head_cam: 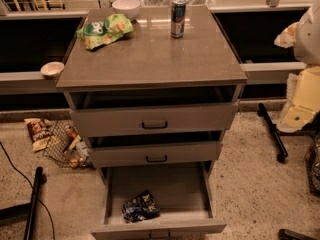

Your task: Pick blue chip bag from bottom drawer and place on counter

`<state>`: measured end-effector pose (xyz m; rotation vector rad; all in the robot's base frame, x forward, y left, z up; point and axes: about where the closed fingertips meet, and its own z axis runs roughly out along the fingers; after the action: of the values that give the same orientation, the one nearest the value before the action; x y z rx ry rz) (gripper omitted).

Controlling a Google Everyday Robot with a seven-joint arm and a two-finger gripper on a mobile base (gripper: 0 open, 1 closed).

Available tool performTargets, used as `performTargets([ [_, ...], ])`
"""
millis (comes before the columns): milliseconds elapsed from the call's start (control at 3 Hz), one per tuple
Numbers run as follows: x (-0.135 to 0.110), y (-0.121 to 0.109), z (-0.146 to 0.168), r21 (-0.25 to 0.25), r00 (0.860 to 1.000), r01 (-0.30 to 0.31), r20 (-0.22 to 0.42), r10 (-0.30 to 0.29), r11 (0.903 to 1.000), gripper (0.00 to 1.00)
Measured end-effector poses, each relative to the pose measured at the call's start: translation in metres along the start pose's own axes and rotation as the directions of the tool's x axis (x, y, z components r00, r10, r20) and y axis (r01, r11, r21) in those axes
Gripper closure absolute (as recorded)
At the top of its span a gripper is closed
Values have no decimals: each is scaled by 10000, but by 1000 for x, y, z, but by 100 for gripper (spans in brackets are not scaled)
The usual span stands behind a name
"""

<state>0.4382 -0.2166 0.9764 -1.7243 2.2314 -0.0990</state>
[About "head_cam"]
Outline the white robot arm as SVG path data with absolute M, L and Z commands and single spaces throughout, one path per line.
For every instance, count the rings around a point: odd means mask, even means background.
M 320 0 L 315 0 L 298 22 L 286 27 L 274 40 L 276 46 L 294 48 L 294 57 L 305 64 L 287 79 L 287 102 L 276 127 L 293 133 L 311 123 L 320 112 Z

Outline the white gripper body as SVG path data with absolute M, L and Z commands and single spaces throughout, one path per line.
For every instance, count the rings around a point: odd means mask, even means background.
M 287 79 L 287 101 L 279 119 L 278 129 L 293 133 L 311 123 L 320 112 L 320 67 L 309 67 Z

